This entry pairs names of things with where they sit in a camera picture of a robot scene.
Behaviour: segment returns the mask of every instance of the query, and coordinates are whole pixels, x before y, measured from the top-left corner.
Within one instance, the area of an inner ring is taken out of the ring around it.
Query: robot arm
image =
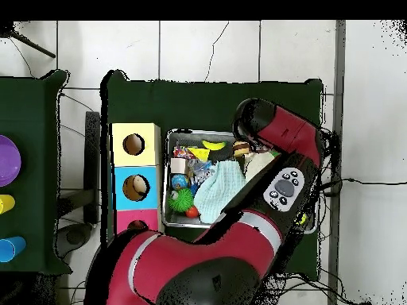
[[[309,202],[323,158],[319,130],[260,99],[240,104],[238,139],[283,152],[193,243],[141,227],[97,253],[84,305],[249,305]]]

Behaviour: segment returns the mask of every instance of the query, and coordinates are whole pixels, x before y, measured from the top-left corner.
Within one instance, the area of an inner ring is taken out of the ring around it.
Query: green table
[[[122,71],[110,71],[102,81],[102,114],[108,123],[153,122],[165,139],[169,129],[201,129],[231,132],[238,104],[246,98],[263,98],[280,104],[320,124],[320,95],[323,85],[312,79],[306,83],[174,83],[129,81]],[[105,163],[107,172],[110,164]],[[110,174],[107,174],[109,214],[112,234]],[[187,241],[203,230],[167,227],[166,233]],[[318,232],[305,235],[289,262],[287,272],[306,274],[317,280]]]
[[[54,253],[58,188],[58,92],[65,71],[42,79],[0,78],[0,134],[20,150],[21,171],[0,194],[16,200],[14,209],[0,215],[0,237],[22,236],[25,250],[0,272],[42,272],[59,275],[71,269]]]

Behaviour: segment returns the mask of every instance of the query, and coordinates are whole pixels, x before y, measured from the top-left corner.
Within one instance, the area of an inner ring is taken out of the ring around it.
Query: round hole
[[[147,228],[147,224],[142,220],[134,220],[127,226],[128,230],[144,230]]]
[[[123,148],[131,156],[138,156],[144,151],[144,147],[144,139],[139,134],[129,134],[126,138],[124,138]]]
[[[149,193],[149,182],[144,176],[129,176],[123,183],[123,193],[131,201],[142,201]]]

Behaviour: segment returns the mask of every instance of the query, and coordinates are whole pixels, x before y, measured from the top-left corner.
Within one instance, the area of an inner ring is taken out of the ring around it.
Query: yellow cube
[[[156,166],[161,161],[160,128],[153,123],[112,123],[115,167]]]

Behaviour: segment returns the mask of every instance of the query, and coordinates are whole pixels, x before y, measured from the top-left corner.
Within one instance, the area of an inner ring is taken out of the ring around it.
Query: gray button
[[[274,187],[283,196],[290,197],[294,195],[294,186],[288,180],[278,180]]]

